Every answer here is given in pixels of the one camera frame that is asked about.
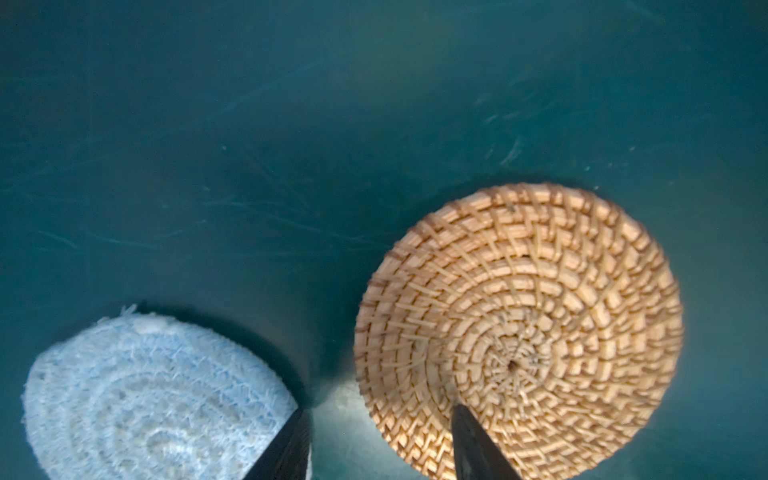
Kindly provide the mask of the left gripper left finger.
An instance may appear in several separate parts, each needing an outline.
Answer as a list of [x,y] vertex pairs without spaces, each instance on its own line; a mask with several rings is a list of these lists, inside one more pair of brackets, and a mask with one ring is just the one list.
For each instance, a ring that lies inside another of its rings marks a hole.
[[304,480],[309,472],[310,421],[303,408],[296,409],[244,480]]

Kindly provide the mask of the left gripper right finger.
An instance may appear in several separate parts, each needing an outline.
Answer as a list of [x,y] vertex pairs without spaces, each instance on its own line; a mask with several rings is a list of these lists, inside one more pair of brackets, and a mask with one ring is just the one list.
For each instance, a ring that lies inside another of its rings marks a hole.
[[451,428],[458,480],[521,480],[468,407],[454,406]]

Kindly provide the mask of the rattan woven coaster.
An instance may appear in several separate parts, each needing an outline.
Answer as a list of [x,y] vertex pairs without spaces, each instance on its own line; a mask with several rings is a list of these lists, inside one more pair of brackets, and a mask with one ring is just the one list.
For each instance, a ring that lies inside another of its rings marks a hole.
[[363,294],[356,379],[383,439],[453,479],[466,406],[526,479],[596,468],[646,426],[683,347],[680,287],[618,205],[554,184],[450,202],[394,244]]

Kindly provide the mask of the grey woven coaster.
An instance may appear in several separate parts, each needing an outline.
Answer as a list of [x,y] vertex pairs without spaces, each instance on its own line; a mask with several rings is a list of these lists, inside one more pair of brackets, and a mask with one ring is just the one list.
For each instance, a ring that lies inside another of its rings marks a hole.
[[39,354],[22,406],[51,479],[244,479],[299,408],[247,348],[134,307]]

